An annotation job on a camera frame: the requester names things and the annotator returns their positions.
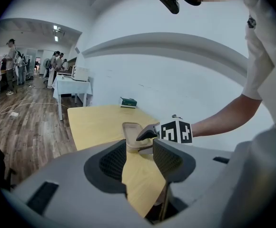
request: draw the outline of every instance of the white shirt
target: white shirt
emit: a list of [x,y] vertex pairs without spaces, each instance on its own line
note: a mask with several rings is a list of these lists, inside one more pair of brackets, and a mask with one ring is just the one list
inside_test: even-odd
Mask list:
[[249,58],[242,94],[262,100],[258,89],[276,67],[276,12],[266,0],[244,0],[244,3],[252,20],[250,27],[246,26]]

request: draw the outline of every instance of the small container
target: small container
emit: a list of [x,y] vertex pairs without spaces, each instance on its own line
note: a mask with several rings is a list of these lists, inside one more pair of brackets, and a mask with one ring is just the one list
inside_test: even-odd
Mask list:
[[123,123],[122,124],[124,137],[127,141],[127,151],[136,153],[139,149],[152,145],[150,139],[143,141],[136,141],[139,133],[143,130],[142,126],[138,123]]

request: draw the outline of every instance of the cable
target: cable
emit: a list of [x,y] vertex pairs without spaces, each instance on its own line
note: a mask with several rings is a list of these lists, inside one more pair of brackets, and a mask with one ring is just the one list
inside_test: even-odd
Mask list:
[[[14,112],[16,108],[18,108],[18,107],[20,107],[20,106],[23,106],[23,105],[29,105],[29,104],[39,104],[39,105],[42,105],[42,104],[43,104],[43,105],[50,105],[50,104],[51,104],[51,105],[57,105],[57,104],[58,104],[58,103],[37,103],[37,102],[31,102],[31,103],[19,105],[22,101],[26,101],[26,100],[29,100],[29,99],[24,99],[24,100],[19,101],[17,104],[14,104],[14,105],[12,105],[12,106],[8,106],[7,108],[5,108],[4,110],[2,110],[2,111],[0,112],[0,115],[7,114],[7,113],[9,113],[9,112]],[[10,110],[10,111],[8,111],[8,112],[2,113],[3,111],[7,110],[8,108],[13,107],[13,106],[16,106],[16,105],[18,105],[18,106],[15,107],[13,110]]]

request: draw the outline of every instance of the jeans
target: jeans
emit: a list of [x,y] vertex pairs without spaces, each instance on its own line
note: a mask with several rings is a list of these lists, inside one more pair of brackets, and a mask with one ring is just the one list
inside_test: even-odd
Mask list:
[[13,76],[13,69],[7,70],[7,72],[6,72],[6,78],[7,78],[7,92],[8,92],[8,91],[13,91],[12,76]]
[[19,84],[23,84],[25,82],[25,68],[24,66],[19,67]]

